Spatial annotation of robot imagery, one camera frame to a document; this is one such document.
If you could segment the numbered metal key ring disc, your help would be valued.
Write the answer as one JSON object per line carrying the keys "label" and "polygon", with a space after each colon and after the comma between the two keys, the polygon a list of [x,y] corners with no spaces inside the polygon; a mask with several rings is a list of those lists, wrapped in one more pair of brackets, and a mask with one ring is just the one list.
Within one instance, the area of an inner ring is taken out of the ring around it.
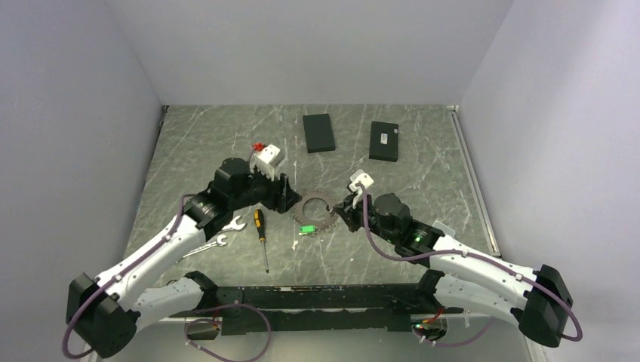
{"label": "numbered metal key ring disc", "polygon": [[309,190],[302,193],[301,199],[291,209],[293,219],[299,226],[313,226],[315,233],[333,228],[337,216],[332,207],[337,202],[326,192]]}

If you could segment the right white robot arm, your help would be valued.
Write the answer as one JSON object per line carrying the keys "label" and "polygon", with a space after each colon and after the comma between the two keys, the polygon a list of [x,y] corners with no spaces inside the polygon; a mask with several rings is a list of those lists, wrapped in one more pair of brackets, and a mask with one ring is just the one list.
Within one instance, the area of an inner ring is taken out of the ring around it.
{"label": "right white robot arm", "polygon": [[550,348],[579,342],[583,332],[561,273],[550,265],[524,267],[482,253],[412,217],[393,193],[373,200],[349,195],[331,208],[348,230],[364,230],[374,250],[396,262],[426,268],[416,292],[420,310],[464,308],[508,322]]}

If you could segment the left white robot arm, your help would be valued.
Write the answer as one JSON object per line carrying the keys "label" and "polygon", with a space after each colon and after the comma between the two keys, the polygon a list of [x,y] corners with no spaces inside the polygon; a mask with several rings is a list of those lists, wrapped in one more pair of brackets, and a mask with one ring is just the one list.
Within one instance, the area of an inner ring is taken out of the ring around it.
{"label": "left white robot arm", "polygon": [[118,354],[141,330],[182,311],[199,317],[217,306],[217,285],[192,271],[172,287],[153,283],[188,252],[230,224],[235,211],[262,204],[283,214],[301,196],[271,163],[227,158],[206,189],[180,198],[174,218],[126,259],[95,277],[79,275],[69,285],[63,355],[80,359],[93,352]]}

